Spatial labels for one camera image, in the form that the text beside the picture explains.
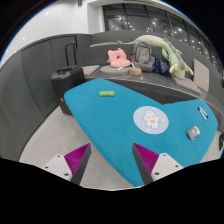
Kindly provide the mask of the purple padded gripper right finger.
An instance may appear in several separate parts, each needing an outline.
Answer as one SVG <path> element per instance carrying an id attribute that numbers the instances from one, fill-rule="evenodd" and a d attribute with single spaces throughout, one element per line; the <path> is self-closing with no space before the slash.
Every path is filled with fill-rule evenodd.
<path id="1" fill-rule="evenodd" d="M 167 153 L 156 152 L 134 143 L 132 153 L 145 185 L 177 172 L 183 168 Z"/>

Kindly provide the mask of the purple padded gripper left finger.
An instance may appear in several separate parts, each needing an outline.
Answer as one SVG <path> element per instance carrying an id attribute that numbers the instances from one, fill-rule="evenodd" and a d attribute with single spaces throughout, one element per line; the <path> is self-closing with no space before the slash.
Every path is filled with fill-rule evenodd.
<path id="1" fill-rule="evenodd" d="M 42 167 L 42 169 L 79 185 L 90 155 L 91 144 L 88 143 L 66 155 L 55 155 Z"/>

